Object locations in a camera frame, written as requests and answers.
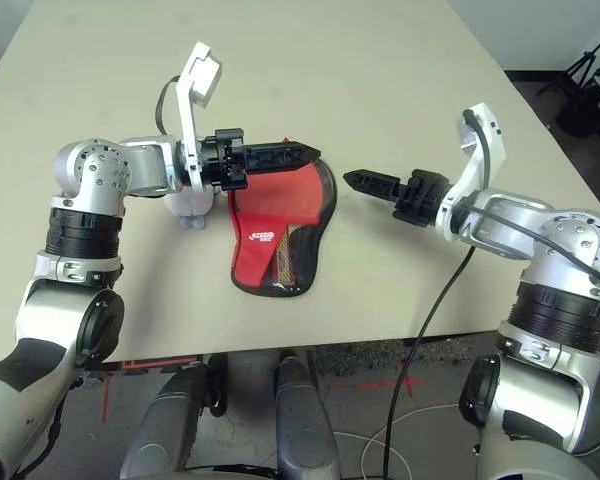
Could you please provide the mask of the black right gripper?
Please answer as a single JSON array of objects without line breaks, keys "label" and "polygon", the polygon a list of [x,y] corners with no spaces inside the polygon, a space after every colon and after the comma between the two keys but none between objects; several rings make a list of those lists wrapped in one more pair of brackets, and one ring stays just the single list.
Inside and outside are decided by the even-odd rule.
[{"label": "black right gripper", "polygon": [[435,223],[442,200],[451,188],[445,176],[421,169],[414,169],[406,184],[399,177],[371,170],[353,170],[343,178],[359,193],[394,202],[393,217],[419,227]]}]

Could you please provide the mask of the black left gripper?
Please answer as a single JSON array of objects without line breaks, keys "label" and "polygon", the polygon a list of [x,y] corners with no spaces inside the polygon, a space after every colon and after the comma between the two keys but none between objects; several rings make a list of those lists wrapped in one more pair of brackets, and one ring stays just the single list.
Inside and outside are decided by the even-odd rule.
[{"label": "black left gripper", "polygon": [[245,145],[240,128],[219,129],[202,140],[202,180],[228,192],[245,189],[247,174],[259,175],[298,170],[314,162],[321,151],[299,142]]}]

